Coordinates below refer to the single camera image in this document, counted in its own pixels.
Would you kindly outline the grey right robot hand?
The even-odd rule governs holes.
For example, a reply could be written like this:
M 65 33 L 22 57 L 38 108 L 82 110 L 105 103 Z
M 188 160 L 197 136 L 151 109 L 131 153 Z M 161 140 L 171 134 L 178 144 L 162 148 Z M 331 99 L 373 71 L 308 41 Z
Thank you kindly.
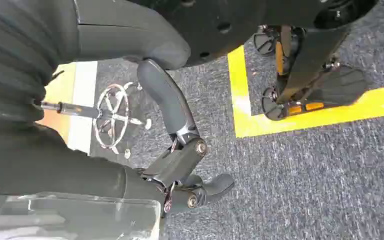
M 233 187 L 221 174 L 209 183 L 192 175 L 202 139 L 169 70 L 191 49 L 158 12 L 128 0 L 0 0 L 0 195 L 40 192 L 156 200 L 186 209 L 215 202 Z M 45 87 L 61 64 L 126 57 L 138 63 L 141 86 L 157 102 L 166 129 L 181 143 L 173 164 L 156 174 L 70 149 L 57 131 L 39 124 Z

